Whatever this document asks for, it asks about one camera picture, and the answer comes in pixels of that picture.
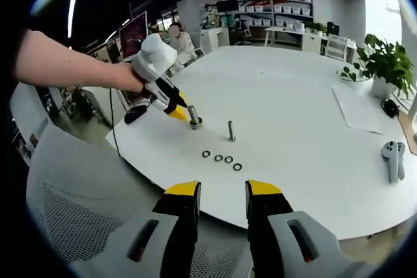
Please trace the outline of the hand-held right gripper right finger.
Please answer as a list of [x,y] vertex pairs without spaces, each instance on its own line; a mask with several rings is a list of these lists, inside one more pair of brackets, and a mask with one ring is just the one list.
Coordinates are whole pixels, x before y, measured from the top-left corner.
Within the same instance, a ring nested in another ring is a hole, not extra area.
[[336,236],[294,211],[276,186],[247,180],[248,241],[256,277],[369,277],[371,266],[339,248]]

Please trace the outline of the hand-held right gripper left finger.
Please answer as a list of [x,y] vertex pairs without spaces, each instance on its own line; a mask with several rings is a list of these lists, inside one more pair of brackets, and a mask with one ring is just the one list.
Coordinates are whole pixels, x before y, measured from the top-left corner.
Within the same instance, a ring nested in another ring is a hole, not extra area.
[[174,185],[150,212],[113,231],[101,253],[71,263],[77,277],[189,277],[198,237],[201,183]]

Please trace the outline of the person's left hand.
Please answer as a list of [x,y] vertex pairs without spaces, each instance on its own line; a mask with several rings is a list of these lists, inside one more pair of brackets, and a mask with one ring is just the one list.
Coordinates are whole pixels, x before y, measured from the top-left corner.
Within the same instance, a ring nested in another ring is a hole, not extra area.
[[111,65],[111,87],[130,92],[141,92],[143,82],[136,76],[130,63],[117,63]]

